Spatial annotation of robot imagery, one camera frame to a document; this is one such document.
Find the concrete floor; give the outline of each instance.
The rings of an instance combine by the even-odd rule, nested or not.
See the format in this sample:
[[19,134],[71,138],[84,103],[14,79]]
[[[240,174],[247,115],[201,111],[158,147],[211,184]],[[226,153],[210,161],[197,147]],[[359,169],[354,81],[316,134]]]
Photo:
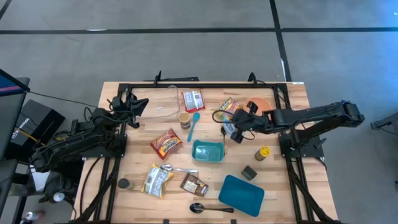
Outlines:
[[[398,27],[396,1],[276,0],[282,28]],[[266,0],[12,0],[0,30],[273,27]],[[283,34],[292,80],[305,82],[312,106],[356,103],[366,122],[324,135],[326,164],[339,219],[398,220],[397,138],[369,123],[398,112],[398,33]],[[32,91],[97,104],[105,81],[198,76],[201,80],[284,81],[277,39],[270,33],[0,35],[0,67],[29,77]],[[68,118],[83,107],[28,95]],[[10,197],[1,223],[10,223]],[[42,223],[67,222],[71,208],[28,200]]]

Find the blue plastic spoon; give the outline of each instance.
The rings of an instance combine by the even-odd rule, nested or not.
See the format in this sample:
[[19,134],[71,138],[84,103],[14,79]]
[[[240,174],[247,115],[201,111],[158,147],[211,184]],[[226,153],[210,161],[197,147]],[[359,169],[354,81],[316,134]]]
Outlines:
[[192,133],[193,133],[193,128],[195,127],[195,124],[197,123],[197,121],[199,120],[199,118],[200,118],[200,113],[195,113],[195,114],[193,114],[192,128],[191,128],[191,131],[189,132],[187,142],[190,142],[190,141],[191,141],[191,139],[192,139]]

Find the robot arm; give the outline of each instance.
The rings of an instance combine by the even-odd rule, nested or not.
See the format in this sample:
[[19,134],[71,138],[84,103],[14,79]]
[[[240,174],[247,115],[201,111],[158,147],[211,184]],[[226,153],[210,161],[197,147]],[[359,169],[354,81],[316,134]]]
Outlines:
[[364,121],[357,106],[347,101],[332,103],[304,110],[279,109],[263,111],[262,116],[255,115],[258,107],[253,102],[248,103],[250,112],[237,110],[231,122],[237,131],[231,139],[241,143],[244,131],[255,131],[263,134],[280,133],[293,129],[300,123],[320,121],[306,130],[296,132],[295,138],[306,141],[337,127],[357,127]]
[[123,103],[120,96],[113,98],[106,111],[96,108],[90,120],[72,124],[71,136],[36,149],[29,162],[37,172],[58,171],[66,173],[67,164],[86,157],[121,157],[127,137],[119,136],[117,127],[127,123],[138,128],[136,116],[140,116],[149,100],[137,98],[131,93]]

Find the candy bar package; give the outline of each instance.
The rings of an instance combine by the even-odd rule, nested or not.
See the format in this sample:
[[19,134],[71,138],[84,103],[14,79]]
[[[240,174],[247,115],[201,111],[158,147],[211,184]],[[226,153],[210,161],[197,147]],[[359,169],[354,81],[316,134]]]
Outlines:
[[185,102],[185,110],[188,113],[206,108],[200,90],[186,91],[182,93],[182,96]]
[[191,192],[201,197],[204,197],[209,189],[207,184],[203,183],[198,177],[195,177],[190,173],[187,173],[180,187],[187,192]]
[[160,158],[164,159],[168,153],[177,151],[181,144],[181,139],[170,128],[166,133],[153,140],[150,146],[155,149]]

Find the brown package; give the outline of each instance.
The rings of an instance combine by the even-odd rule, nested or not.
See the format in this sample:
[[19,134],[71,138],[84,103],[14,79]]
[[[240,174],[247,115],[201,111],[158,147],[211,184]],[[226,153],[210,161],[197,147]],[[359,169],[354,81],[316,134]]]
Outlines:
[[150,146],[155,149],[161,159],[164,159],[168,153],[178,150],[179,145],[181,144],[181,139],[177,136],[174,130],[170,128],[166,133],[153,140],[150,143]]
[[187,192],[191,192],[197,196],[204,197],[209,186],[202,181],[199,180],[198,177],[187,173],[185,176],[184,181],[181,183],[180,186],[182,189],[186,190]]

